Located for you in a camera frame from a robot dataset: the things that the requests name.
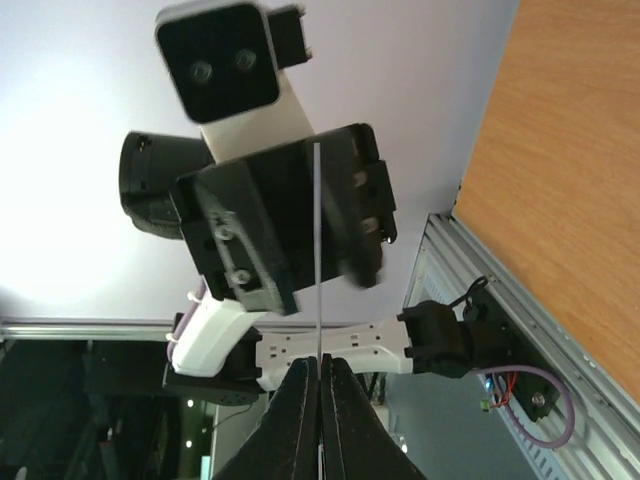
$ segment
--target camera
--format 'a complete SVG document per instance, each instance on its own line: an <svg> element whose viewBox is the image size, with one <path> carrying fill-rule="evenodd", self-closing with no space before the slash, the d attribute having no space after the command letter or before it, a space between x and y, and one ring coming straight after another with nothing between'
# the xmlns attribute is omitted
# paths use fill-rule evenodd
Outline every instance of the camera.
<svg viewBox="0 0 640 480"><path fill-rule="evenodd" d="M194 5L161 12L156 29L188 117L206 124L275 103L278 61L267 14L250 2Z"/></svg>

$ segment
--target gray floor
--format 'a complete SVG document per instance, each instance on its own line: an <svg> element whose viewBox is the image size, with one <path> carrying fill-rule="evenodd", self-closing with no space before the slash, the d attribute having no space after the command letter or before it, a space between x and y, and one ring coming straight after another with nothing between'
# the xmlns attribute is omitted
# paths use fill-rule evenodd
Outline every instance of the gray floor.
<svg viewBox="0 0 640 480"><path fill-rule="evenodd" d="M480 410L477 378L423 374L388 381L391 428L404 435L407 455L430 480L537 478L498 415Z"/></svg>

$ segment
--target wooden table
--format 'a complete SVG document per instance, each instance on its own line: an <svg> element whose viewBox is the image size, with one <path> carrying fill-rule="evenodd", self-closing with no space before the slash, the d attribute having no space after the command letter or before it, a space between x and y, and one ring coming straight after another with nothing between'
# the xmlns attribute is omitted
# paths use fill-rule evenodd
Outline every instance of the wooden table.
<svg viewBox="0 0 640 480"><path fill-rule="evenodd" d="M454 214L640 403L640 1L521 1Z"/></svg>

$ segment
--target white backdrop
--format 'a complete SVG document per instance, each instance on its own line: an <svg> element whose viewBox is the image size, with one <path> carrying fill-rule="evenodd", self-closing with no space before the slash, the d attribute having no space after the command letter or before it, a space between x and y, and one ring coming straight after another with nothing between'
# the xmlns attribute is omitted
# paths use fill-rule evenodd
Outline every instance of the white backdrop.
<svg viewBox="0 0 640 480"><path fill-rule="evenodd" d="M185 307L197 283L186 247L135 230L117 186L128 131L198 135L154 44L171 3L2 2L0 315L160 319ZM517 1L306 5L314 59L289 70L292 83L316 131L374 127L398 203L383 283L324 289L326 321L364 322L398 312L427 213L452 206Z"/></svg>

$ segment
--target wooden surface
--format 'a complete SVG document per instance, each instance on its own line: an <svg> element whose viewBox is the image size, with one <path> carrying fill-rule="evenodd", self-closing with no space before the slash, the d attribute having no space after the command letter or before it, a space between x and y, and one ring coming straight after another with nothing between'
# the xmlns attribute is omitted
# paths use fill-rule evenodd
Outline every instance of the wooden surface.
<svg viewBox="0 0 640 480"><path fill-rule="evenodd" d="M640 403L640 1L521 1L455 214Z"/></svg>

